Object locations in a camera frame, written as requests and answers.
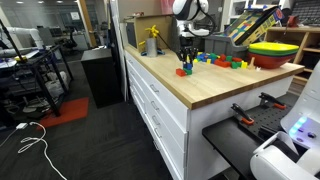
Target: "drawer handle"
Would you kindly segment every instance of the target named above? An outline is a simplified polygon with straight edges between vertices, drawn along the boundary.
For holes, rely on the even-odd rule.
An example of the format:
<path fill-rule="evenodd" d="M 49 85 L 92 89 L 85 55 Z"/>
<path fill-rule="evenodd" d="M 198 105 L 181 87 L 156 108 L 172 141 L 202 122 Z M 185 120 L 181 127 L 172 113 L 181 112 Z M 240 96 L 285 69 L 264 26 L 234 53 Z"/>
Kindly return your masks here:
<path fill-rule="evenodd" d="M 159 151 L 159 147 L 155 141 L 153 141 L 154 146 L 156 147 L 157 151 Z"/>
<path fill-rule="evenodd" d="M 158 136 L 158 138 L 162 138 L 162 136 L 158 133 L 158 129 L 154 128 L 154 132 L 156 133 L 156 135 Z"/>
<path fill-rule="evenodd" d="M 160 125 L 159 121 L 157 120 L 156 116 L 152 116 L 152 120 L 156 125 Z"/>
<path fill-rule="evenodd" d="M 151 101 L 151 105 L 152 105 L 153 109 L 155 109 L 157 111 L 159 110 L 159 108 L 157 107 L 157 105 L 154 101 Z"/>
<path fill-rule="evenodd" d="M 153 84 L 151 84 L 150 87 L 151 87 L 152 91 L 154 91 L 154 92 L 159 92 L 159 90 L 158 90 L 156 87 L 154 87 Z"/>

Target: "white robot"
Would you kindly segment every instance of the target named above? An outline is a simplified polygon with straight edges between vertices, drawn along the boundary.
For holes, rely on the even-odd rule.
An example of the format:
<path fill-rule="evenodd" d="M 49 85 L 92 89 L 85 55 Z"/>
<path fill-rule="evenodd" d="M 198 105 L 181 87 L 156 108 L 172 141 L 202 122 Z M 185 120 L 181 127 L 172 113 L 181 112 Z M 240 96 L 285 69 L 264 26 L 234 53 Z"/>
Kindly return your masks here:
<path fill-rule="evenodd" d="M 320 173 L 320 62 L 292 110 L 281 120 L 288 133 L 278 132 L 258 149 L 251 159 L 251 170 L 257 179 L 314 180 Z M 298 159 L 289 158 L 273 145 L 280 140 Z M 308 150 L 300 157 L 293 141 Z"/>
<path fill-rule="evenodd" d="M 207 14 L 209 4 L 207 0 L 175 0 L 173 3 L 173 14 L 178 20 L 178 33 L 180 35 L 180 44 L 182 47 L 192 46 L 192 37 L 207 37 L 211 31 L 205 29 L 195 30 L 193 22 L 208 17 L 211 21 L 214 19 Z"/>

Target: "wooden countertop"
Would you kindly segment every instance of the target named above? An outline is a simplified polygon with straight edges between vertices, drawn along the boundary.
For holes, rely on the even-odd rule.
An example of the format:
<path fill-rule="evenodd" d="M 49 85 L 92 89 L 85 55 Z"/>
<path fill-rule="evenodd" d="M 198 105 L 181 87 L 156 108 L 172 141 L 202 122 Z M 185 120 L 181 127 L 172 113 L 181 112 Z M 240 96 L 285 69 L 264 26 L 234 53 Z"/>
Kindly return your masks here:
<path fill-rule="evenodd" d="M 189 109 L 196 109 L 223 100 L 268 83 L 303 72 L 304 67 L 286 63 L 278 69 L 257 72 L 248 69 L 222 68 L 213 64 L 194 63 L 193 74 L 179 77 L 176 69 L 182 67 L 176 54 L 164 50 L 166 55 L 156 58 L 140 56 L 131 46 L 125 50 L 155 76 Z"/>

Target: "gray carpet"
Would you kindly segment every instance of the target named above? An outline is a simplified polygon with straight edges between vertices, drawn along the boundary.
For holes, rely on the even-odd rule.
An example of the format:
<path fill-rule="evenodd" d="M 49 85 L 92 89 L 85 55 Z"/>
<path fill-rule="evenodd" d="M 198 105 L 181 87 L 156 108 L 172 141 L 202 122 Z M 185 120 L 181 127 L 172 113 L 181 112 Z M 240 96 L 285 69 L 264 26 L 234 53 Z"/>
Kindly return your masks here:
<path fill-rule="evenodd" d="M 70 67 L 75 80 L 65 100 L 89 97 L 89 114 L 47 128 L 48 156 L 61 173 L 70 180 L 172 179 L 135 105 L 123 102 L 97 109 L 80 61 Z M 0 142 L 10 132 L 0 133 Z M 41 135 L 29 126 L 0 148 L 1 180 L 60 179 L 43 155 L 43 143 L 17 153 L 21 139 Z"/>

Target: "red bowl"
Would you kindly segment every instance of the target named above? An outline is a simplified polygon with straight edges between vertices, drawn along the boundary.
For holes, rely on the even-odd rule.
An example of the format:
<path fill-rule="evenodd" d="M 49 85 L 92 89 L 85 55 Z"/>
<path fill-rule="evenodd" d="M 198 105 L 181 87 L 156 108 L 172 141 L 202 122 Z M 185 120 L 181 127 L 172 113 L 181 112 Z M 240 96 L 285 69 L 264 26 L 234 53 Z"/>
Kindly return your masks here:
<path fill-rule="evenodd" d="M 252 59 L 252 57 L 255 57 L 254 65 L 257 67 L 275 69 L 293 59 L 296 56 L 296 54 L 291 54 L 288 56 L 264 56 L 249 52 L 248 56 L 249 61 Z"/>

